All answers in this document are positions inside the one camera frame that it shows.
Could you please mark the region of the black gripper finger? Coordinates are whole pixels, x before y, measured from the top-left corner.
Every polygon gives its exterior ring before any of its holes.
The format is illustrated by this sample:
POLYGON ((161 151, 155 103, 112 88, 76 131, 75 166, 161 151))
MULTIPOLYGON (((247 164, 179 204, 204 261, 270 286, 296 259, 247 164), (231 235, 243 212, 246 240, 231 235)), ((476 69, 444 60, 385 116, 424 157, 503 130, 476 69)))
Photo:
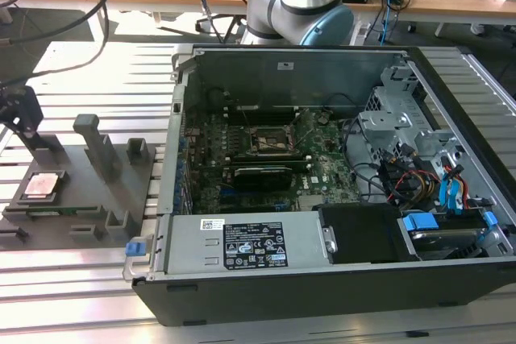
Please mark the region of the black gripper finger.
POLYGON ((43 140, 38 134, 38 126, 44 116, 32 87, 23 86, 15 99, 19 119, 17 128, 21 140, 27 147, 43 147, 43 140))

